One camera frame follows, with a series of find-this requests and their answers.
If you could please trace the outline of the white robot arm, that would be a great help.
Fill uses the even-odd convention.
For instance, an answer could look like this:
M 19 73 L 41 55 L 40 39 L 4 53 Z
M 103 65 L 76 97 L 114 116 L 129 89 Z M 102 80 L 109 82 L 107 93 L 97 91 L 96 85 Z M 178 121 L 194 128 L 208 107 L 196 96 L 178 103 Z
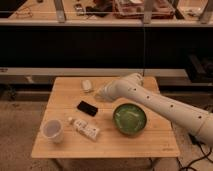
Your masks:
M 142 104 L 213 148 L 213 113 L 151 92 L 142 81 L 139 73 L 133 73 L 102 86 L 97 95 L 107 102 L 126 98 Z

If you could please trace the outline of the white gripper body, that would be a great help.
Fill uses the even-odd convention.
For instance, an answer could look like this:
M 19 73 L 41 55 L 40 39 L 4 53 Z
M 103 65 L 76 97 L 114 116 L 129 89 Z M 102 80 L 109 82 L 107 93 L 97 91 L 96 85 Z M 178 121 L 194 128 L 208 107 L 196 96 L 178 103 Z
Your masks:
M 101 87 L 95 94 L 95 98 L 99 101 L 113 102 L 117 99 L 115 85 L 108 83 Z

